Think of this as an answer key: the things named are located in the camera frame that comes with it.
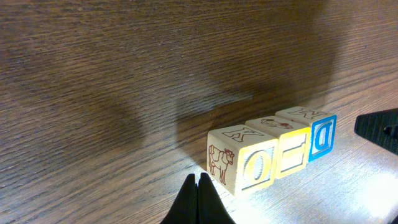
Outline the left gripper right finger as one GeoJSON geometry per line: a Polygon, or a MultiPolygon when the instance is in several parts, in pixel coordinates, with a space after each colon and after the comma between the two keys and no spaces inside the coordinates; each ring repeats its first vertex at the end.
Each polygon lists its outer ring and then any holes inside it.
{"type": "Polygon", "coordinates": [[[197,221],[199,224],[235,224],[225,209],[210,176],[202,172],[198,182],[197,221]]]}

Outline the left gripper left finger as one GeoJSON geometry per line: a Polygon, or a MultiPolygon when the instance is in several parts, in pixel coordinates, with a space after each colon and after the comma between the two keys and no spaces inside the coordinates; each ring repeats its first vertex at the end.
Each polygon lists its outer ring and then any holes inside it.
{"type": "Polygon", "coordinates": [[[188,174],[161,224],[196,224],[198,187],[195,175],[188,174]]]}

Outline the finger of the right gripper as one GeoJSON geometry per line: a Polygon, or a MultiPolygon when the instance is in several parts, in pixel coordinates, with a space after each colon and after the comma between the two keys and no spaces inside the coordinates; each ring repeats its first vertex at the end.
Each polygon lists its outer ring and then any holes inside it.
{"type": "Polygon", "coordinates": [[[359,115],[354,132],[397,155],[397,108],[359,115]]]}

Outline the yellow O wooden block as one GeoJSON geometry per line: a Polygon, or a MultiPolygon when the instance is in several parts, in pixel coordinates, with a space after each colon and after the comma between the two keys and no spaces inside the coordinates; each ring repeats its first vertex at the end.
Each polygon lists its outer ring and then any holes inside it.
{"type": "Polygon", "coordinates": [[[274,183],[279,140],[239,124],[207,135],[207,172],[235,197],[274,183]]]}

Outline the blue D wooden block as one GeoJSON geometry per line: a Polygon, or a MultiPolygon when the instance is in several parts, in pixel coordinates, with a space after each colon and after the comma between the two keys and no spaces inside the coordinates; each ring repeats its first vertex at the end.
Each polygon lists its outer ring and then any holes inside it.
{"type": "Polygon", "coordinates": [[[309,162],[319,159],[333,150],[337,115],[303,106],[280,110],[275,115],[310,127],[309,162]]]}

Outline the yellow blue wooden block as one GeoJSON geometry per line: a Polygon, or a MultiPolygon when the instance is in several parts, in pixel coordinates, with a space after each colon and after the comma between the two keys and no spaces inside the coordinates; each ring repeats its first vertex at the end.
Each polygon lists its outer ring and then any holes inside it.
{"type": "Polygon", "coordinates": [[[276,152],[276,179],[282,179],[306,168],[310,148],[309,126],[277,116],[251,119],[244,124],[279,140],[276,152]]]}

